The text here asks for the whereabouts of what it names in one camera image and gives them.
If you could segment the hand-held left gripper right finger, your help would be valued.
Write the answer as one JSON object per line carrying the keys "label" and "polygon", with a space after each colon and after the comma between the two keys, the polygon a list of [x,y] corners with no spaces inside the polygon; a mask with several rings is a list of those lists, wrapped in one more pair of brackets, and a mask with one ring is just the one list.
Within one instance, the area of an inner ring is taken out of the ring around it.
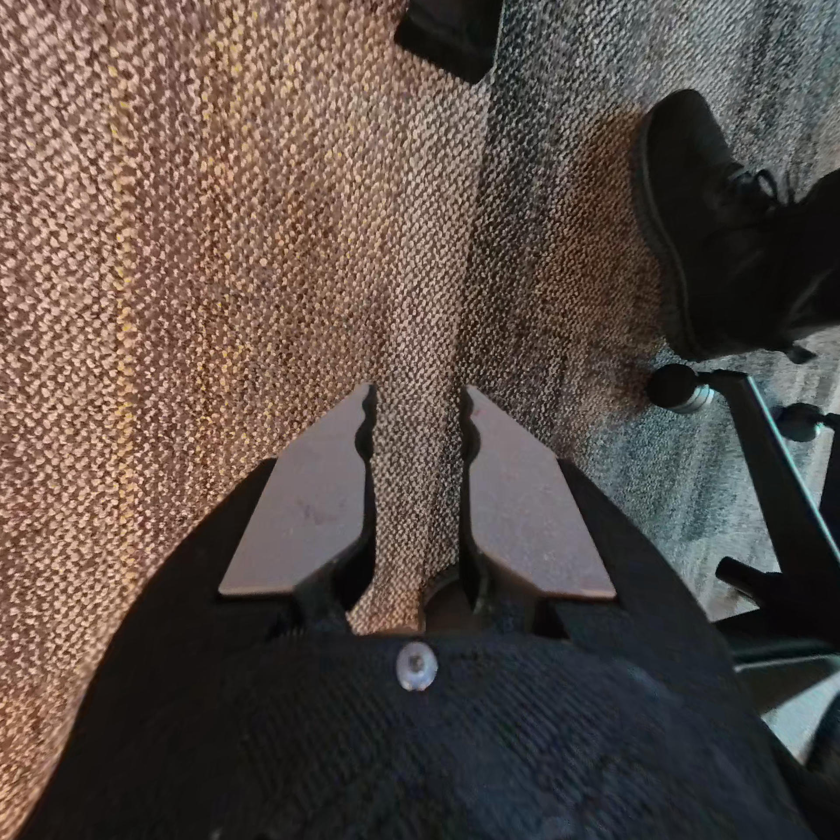
{"label": "hand-held left gripper right finger", "polygon": [[461,393],[459,572],[475,613],[612,604],[616,587],[554,452],[474,385]]}

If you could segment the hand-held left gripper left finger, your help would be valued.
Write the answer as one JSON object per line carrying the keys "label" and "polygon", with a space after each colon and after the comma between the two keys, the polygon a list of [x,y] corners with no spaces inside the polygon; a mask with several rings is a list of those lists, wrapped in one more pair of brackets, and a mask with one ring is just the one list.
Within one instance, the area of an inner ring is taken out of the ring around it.
{"label": "hand-held left gripper left finger", "polygon": [[375,570],[376,390],[357,385],[278,455],[218,586],[229,599],[321,590],[354,609]]}

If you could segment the black office chair base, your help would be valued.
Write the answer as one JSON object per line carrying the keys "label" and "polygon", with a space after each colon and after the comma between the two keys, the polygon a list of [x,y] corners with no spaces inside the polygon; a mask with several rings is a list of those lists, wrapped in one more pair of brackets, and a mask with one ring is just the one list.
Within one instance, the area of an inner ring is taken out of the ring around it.
{"label": "black office chair base", "polygon": [[814,499],[788,446],[817,413],[774,413],[749,375],[686,364],[659,367],[646,396],[668,434],[656,535],[764,717],[818,716],[838,690],[838,510]]}

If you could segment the person's black shoe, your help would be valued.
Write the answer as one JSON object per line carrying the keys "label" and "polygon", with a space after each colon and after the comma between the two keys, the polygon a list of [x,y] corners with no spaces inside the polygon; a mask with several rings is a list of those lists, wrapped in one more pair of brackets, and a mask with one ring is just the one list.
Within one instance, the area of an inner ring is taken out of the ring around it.
{"label": "person's black shoe", "polygon": [[769,351],[793,364],[802,307],[820,285],[798,266],[801,209],[768,170],[736,161],[707,100],[670,93],[643,119],[635,146],[637,219],[662,277],[663,332],[690,362]]}

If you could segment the black metal table leg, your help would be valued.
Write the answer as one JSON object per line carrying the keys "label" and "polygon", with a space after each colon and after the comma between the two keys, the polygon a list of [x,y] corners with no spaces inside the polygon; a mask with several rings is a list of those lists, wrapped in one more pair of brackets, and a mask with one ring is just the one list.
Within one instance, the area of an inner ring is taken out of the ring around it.
{"label": "black metal table leg", "polygon": [[493,67],[502,1],[410,1],[395,43],[474,86]]}

